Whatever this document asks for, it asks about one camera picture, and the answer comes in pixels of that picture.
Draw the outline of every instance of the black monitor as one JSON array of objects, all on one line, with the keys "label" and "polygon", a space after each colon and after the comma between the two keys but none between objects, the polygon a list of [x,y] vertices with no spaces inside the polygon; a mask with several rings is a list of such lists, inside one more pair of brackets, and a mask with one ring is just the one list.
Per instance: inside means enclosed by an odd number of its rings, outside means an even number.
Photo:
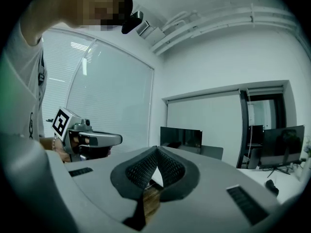
[{"label": "black monitor", "polygon": [[161,146],[177,149],[180,146],[201,148],[202,131],[161,127]]},{"label": "black monitor", "polygon": [[261,167],[287,166],[300,159],[305,126],[265,130]]},{"label": "black monitor", "polygon": [[[251,141],[251,126],[248,127],[247,131],[247,144]],[[263,125],[253,125],[252,133],[252,144],[262,144],[263,143]]]}]

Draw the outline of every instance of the ceiling pipe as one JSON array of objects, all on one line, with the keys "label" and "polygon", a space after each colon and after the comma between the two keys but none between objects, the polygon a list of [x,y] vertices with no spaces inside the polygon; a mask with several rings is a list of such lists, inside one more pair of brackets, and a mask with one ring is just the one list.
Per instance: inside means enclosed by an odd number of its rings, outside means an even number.
[{"label": "ceiling pipe", "polygon": [[237,18],[237,19],[225,20],[225,21],[214,23],[214,24],[210,24],[208,26],[202,27],[202,28],[197,29],[196,31],[192,32],[191,38],[195,38],[195,37],[201,35],[203,32],[208,31],[209,29],[217,28],[219,26],[223,26],[223,25],[227,25],[227,24],[242,23],[242,22],[252,22],[252,18],[251,17],[241,17],[241,18]]},{"label": "ceiling pipe", "polygon": [[174,32],[172,32],[168,36],[164,37],[162,40],[160,40],[158,43],[156,43],[150,50],[155,51],[157,48],[161,47],[163,44],[170,41],[171,39],[178,36],[179,34],[185,32],[189,29],[192,29],[194,27],[197,27],[201,24],[207,23],[208,21],[218,19],[220,17],[231,16],[233,14],[243,14],[243,13],[250,13],[250,12],[251,12],[250,8],[239,8],[239,9],[235,9],[234,13],[232,11],[231,12],[220,12],[220,13],[214,14],[214,15],[209,16],[209,17],[200,18],[196,21],[193,21],[193,22],[179,28],[178,30],[175,30]]},{"label": "ceiling pipe", "polygon": [[[266,22],[271,22],[271,17],[256,17],[257,21],[266,21]],[[283,19],[283,18],[278,18],[278,17],[274,17],[273,22],[278,22],[278,23],[284,23],[284,24],[288,24],[291,26],[297,26],[297,23],[295,23],[294,21],[291,20],[287,20],[287,19]]]},{"label": "ceiling pipe", "polygon": [[[275,9],[275,8],[268,8],[268,7],[256,7],[256,6],[252,6],[251,8],[246,7],[246,8],[238,8],[235,9],[234,12],[230,11],[230,12],[220,12],[220,13],[216,13],[212,16],[209,17],[204,17],[201,18],[199,20],[196,20],[194,22],[191,22],[177,30],[175,30],[174,32],[172,32],[171,34],[169,34],[168,36],[164,37],[162,40],[160,40],[158,43],[156,43],[153,47],[150,48],[151,51],[155,52],[156,49],[160,48],[162,45],[166,44],[167,42],[169,42],[171,39],[175,38],[176,36],[178,36],[179,34],[182,34],[185,31],[188,31],[190,29],[193,29],[194,27],[198,27],[201,24],[207,23],[208,21],[214,20],[214,19],[218,19],[220,17],[225,17],[225,16],[232,16],[232,15],[238,15],[238,14],[243,14],[243,13],[254,13],[254,12],[264,12],[264,13],[273,13],[273,14],[280,14],[280,15],[285,15],[285,16],[291,16],[294,18],[294,15],[288,11],[283,11],[280,9]],[[278,18],[279,21],[283,21],[282,23],[288,24],[287,22],[290,22],[290,20],[287,19],[282,19],[282,18]]]},{"label": "ceiling pipe", "polygon": [[174,22],[175,20],[179,19],[181,16],[183,16],[184,14],[187,14],[187,11],[182,11],[180,13],[178,13],[177,15],[175,15],[174,17],[172,17],[171,19],[169,19],[163,27],[169,25],[170,23]]},{"label": "ceiling pipe", "polygon": [[176,26],[176,25],[178,25],[178,24],[180,24],[180,23],[183,23],[184,25],[186,25],[185,20],[176,21],[176,22],[173,22],[173,23],[171,23],[171,24],[165,26],[165,27],[162,29],[162,32],[164,32],[164,31],[168,30],[170,27]]},{"label": "ceiling pipe", "polygon": [[203,35],[205,33],[209,33],[209,32],[215,31],[215,30],[223,29],[223,28],[242,26],[242,25],[253,25],[253,24],[255,24],[255,25],[274,26],[274,27],[279,27],[279,28],[290,30],[290,31],[294,31],[293,28],[286,27],[284,25],[279,25],[279,24],[275,24],[275,23],[267,23],[267,22],[258,22],[258,21],[256,21],[254,23],[251,20],[249,22],[236,22],[236,23],[231,23],[231,24],[224,23],[223,25],[214,26],[213,28],[206,29],[203,32],[200,32],[200,34],[196,33],[193,37],[192,37],[193,32],[188,33],[188,34],[186,34],[186,35],[184,35],[184,36],[174,40],[173,42],[169,43],[168,45],[164,46],[159,51],[155,52],[155,54],[159,56],[160,54],[164,53],[166,50],[170,49],[171,47],[175,46],[176,44],[178,44],[178,43],[180,43],[180,42],[182,42],[182,41],[184,41],[186,39],[195,38],[195,37],[197,37],[199,35]]},{"label": "ceiling pipe", "polygon": [[191,11],[191,12],[187,12],[187,13],[185,13],[185,14],[183,14],[182,16],[180,16],[180,17],[178,17],[178,18],[176,18],[176,19],[174,19],[174,20],[172,20],[169,24],[165,24],[164,26],[163,26],[163,28],[162,28],[162,32],[164,32],[164,31],[166,31],[168,28],[170,28],[173,24],[175,24],[176,22],[177,22],[177,20],[178,21],[182,21],[182,20],[185,20],[185,19],[187,19],[187,18],[189,18],[190,16],[192,16],[192,15],[197,15],[198,13],[197,13],[197,11],[196,10],[193,10],[193,11]]}]

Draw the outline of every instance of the black vent grille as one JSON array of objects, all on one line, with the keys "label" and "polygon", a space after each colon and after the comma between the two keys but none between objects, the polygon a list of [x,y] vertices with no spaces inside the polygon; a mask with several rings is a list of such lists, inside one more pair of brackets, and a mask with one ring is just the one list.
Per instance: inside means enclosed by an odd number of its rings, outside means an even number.
[{"label": "black vent grille", "polygon": [[69,171],[70,176],[74,177],[74,176],[78,176],[81,174],[85,174],[85,173],[89,173],[92,172],[93,169],[89,168],[89,167],[85,167],[82,169],[77,169],[77,170],[73,170],[73,171]]},{"label": "black vent grille", "polygon": [[240,186],[228,188],[227,192],[252,225],[264,220],[268,214]]}]

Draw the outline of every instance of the bracelet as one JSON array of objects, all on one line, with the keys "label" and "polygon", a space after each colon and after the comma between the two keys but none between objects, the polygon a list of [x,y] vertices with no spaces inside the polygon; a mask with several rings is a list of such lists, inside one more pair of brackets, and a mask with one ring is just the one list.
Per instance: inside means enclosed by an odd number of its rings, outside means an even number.
[{"label": "bracelet", "polygon": [[52,141],[52,150],[56,152],[56,147],[55,147],[55,141],[58,139],[58,136],[54,136],[53,141]]}]

